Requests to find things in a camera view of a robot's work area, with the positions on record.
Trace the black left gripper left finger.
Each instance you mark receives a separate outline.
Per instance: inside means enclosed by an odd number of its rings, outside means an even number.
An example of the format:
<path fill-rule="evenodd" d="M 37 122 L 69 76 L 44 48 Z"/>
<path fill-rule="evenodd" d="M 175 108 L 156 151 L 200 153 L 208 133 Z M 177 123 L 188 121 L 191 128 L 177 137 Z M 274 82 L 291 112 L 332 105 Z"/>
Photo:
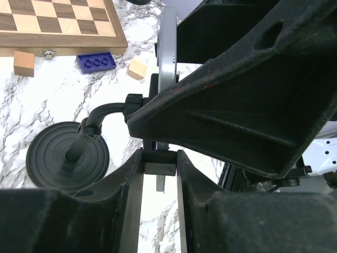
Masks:
<path fill-rule="evenodd" d="M 1 191 L 1 252 L 137 252 L 143 151 L 69 196 L 51 189 Z"/>

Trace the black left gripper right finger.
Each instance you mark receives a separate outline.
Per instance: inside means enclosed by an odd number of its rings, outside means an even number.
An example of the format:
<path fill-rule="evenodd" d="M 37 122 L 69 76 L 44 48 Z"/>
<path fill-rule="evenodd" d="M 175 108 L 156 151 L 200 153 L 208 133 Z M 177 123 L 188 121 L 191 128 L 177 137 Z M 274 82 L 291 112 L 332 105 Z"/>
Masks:
<path fill-rule="evenodd" d="M 332 194 L 228 192 L 177 153 L 182 252 L 336 252 Z"/>

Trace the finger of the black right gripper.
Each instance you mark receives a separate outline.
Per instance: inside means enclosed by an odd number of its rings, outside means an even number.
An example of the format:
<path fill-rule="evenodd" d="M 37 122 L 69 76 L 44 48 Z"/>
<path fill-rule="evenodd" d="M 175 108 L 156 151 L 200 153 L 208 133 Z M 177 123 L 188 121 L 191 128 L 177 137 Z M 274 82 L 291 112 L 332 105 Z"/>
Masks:
<path fill-rule="evenodd" d="M 177 26 L 177 62 L 204 64 L 244 37 L 277 0 L 203 1 Z"/>
<path fill-rule="evenodd" d="M 336 111 L 336 1 L 204 1 L 177 27 L 200 67 L 131 114 L 131 136 L 283 178 Z"/>

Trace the black screen silver phone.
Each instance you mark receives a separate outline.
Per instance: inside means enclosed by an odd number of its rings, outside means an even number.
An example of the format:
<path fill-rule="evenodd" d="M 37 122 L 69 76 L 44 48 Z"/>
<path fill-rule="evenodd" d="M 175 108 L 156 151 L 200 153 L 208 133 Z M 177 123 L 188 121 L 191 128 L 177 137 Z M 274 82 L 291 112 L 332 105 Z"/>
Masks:
<path fill-rule="evenodd" d="M 176 83 L 176 26 L 175 8 L 165 7 L 160 16 L 157 34 L 158 93 Z"/>

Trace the black round-base phone stand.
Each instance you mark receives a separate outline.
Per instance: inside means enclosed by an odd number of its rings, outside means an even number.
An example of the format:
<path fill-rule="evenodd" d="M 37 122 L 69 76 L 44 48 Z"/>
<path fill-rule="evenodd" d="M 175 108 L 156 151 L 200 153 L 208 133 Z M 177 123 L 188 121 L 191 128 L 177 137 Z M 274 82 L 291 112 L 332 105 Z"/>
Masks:
<path fill-rule="evenodd" d="M 127 117 L 158 94 L 158 74 L 152 74 L 147 98 L 129 94 L 125 103 L 98 106 L 82 122 L 60 122 L 46 127 L 31 142 L 26 155 L 29 178 L 37 187 L 58 188 L 68 194 L 100 181 L 110 162 L 102 137 L 102 122 L 113 113 Z"/>

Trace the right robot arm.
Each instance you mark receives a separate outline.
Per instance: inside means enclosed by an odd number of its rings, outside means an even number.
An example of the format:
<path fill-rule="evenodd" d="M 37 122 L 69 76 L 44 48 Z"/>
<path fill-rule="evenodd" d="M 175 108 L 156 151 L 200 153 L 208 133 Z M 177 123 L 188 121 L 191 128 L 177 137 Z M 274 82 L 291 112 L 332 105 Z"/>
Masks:
<path fill-rule="evenodd" d="M 218 57 L 131 114 L 131 136 L 168 142 L 265 178 L 302 159 L 336 170 L 336 1 L 279 1 Z"/>

